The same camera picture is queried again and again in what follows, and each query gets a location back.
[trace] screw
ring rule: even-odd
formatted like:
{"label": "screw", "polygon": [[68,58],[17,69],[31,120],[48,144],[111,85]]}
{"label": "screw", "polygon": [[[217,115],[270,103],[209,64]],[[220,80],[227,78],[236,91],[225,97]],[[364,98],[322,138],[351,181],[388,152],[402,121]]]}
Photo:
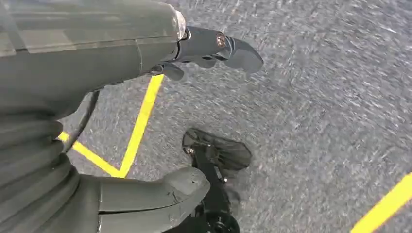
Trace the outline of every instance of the screw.
{"label": "screw", "polygon": [[216,34],[216,42],[218,43],[219,47],[224,47],[226,45],[226,37],[223,33]]}

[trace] cable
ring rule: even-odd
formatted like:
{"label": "cable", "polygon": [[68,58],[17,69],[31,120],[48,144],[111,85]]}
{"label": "cable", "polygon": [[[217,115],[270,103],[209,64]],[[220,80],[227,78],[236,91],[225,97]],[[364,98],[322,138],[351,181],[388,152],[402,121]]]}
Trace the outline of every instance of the cable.
{"label": "cable", "polygon": [[87,123],[89,122],[91,115],[96,108],[97,100],[99,99],[100,91],[93,92],[89,105],[87,106],[86,112],[80,120],[79,126],[74,133],[69,135],[69,138],[64,143],[63,153],[67,153],[74,145],[74,143],[79,139],[79,136],[82,134],[83,130],[85,129]]}

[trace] parking lot line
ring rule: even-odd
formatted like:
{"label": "parking lot line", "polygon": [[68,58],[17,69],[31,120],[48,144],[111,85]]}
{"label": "parking lot line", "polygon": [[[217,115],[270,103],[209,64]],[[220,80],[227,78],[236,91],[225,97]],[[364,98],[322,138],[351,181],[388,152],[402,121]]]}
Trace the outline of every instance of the parking lot line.
{"label": "parking lot line", "polygon": [[412,172],[406,175],[353,227],[351,233],[371,233],[412,199]]}
{"label": "parking lot line", "polygon": [[[159,91],[160,86],[162,85],[164,75],[152,76],[150,79],[149,85],[147,87],[146,94],[143,99],[143,103],[140,107],[139,114],[135,126],[130,136],[129,144],[126,149],[123,161],[120,166],[120,170],[117,170],[115,167],[106,162],[103,158],[89,150],[87,147],[82,145],[80,142],[76,141],[73,145],[73,149],[87,158],[89,161],[94,163],[96,166],[101,168],[103,171],[107,172],[113,177],[124,178],[130,171],[130,168],[135,161],[137,150],[139,148],[141,139],[144,134],[147,122],[150,117],[150,113],[155,104],[156,96]],[[66,132],[62,132],[59,135],[60,140],[66,141],[69,138],[69,135]]]}

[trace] bolt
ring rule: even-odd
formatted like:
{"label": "bolt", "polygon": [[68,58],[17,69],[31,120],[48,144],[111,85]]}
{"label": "bolt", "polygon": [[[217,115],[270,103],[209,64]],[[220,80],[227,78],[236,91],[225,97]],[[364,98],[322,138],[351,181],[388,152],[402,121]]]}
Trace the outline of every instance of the bolt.
{"label": "bolt", "polygon": [[189,37],[188,32],[185,31],[185,33],[183,34],[182,40],[186,40]]}
{"label": "bolt", "polygon": [[226,37],[223,33],[216,34],[216,42],[218,43],[219,47],[224,47],[226,45]]}
{"label": "bolt", "polygon": [[185,151],[186,151],[186,154],[191,154],[191,155],[194,154],[194,149],[191,147],[185,148]]}

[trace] gray asphalt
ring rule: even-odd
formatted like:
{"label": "gray asphalt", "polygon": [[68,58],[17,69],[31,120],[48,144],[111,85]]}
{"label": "gray asphalt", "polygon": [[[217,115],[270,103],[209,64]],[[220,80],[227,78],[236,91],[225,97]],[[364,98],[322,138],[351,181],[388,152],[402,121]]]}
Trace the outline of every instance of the gray asphalt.
{"label": "gray asphalt", "polygon": [[[190,25],[261,53],[245,75],[195,65],[166,79],[128,177],[154,180],[189,158],[195,126],[245,142],[253,164],[231,184],[243,233],[348,232],[412,170],[410,0],[168,0]],[[120,166],[150,77],[105,89],[80,141]],[[78,113],[65,119],[70,131]],[[81,172],[106,175],[76,152]],[[379,232],[412,232],[412,204]]]}

